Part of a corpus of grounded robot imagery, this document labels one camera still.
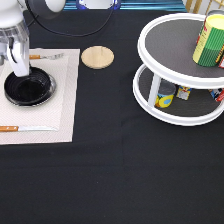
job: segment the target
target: black plate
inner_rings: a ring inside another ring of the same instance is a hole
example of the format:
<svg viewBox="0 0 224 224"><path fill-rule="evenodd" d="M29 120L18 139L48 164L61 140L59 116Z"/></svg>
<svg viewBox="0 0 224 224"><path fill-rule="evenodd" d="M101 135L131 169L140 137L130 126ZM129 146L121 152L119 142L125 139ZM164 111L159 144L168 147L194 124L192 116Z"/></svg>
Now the black plate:
<svg viewBox="0 0 224 224"><path fill-rule="evenodd" d="M15 105L34 106L45 102L54 93L56 84L45 71L32 67L29 76L17 77L14 72L5 80L6 98Z"/></svg>

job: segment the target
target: small knife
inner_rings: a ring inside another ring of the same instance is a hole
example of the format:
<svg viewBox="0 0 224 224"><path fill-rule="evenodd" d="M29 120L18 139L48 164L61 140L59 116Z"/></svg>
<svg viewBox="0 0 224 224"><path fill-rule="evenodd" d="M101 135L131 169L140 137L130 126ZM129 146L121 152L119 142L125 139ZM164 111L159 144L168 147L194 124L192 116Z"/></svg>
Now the small knife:
<svg viewBox="0 0 224 224"><path fill-rule="evenodd" d="M0 126L0 132L16 131L57 131L57 129L47 126Z"/></svg>

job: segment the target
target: black shelf surface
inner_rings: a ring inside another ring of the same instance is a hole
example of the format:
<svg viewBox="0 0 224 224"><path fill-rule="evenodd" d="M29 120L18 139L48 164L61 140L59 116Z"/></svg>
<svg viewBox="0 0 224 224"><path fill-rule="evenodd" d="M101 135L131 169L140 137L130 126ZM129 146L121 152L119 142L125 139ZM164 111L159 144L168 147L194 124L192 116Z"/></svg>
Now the black shelf surface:
<svg viewBox="0 0 224 224"><path fill-rule="evenodd" d="M189 19L161 23L147 34L146 49L161 65L181 74L200 78L224 77L224 70L218 66L203 67L192 59L202 24L202 21Z"/></svg>
<svg viewBox="0 0 224 224"><path fill-rule="evenodd" d="M139 89L146 101L148 101L153 75L153 72L146 68L139 78ZM169 107L156 108L175 116L198 117L213 112L219 104L220 102L216 102L208 90L193 89L188 100L180 99L175 95Z"/></svg>

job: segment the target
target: white base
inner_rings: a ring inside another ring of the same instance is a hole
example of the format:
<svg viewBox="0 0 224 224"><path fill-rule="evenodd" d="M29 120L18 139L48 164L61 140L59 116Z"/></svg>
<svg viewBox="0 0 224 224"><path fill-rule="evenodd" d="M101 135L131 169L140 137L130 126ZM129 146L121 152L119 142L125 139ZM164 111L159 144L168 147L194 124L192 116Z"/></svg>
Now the white base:
<svg viewBox="0 0 224 224"><path fill-rule="evenodd" d="M219 106L213 112L204 116L200 116L200 117L174 116L174 115L162 112L156 109L154 106L150 106L139 91L139 77L141 76L145 68L147 67L143 64L136 72L135 78L133 80L133 92L140 106L152 116L170 124L182 125L182 126L195 126L195 125L206 124L216 119L224 111L223 101L219 104Z"/></svg>

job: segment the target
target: canned food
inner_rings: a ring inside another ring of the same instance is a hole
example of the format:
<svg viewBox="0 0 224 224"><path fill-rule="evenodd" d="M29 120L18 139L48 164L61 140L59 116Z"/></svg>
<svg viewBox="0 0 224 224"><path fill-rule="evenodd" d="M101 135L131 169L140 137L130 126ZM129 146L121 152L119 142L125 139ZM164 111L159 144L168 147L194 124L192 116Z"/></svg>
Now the canned food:
<svg viewBox="0 0 224 224"><path fill-rule="evenodd" d="M173 83L162 80L157 94L155 106L161 108L168 107L172 103L175 92L176 86Z"/></svg>
<svg viewBox="0 0 224 224"><path fill-rule="evenodd" d="M208 13L200 31L193 60L202 66L215 66L224 51L224 11Z"/></svg>
<svg viewBox="0 0 224 224"><path fill-rule="evenodd" d="M183 100L188 100L191 90L192 88L179 86L177 97Z"/></svg>

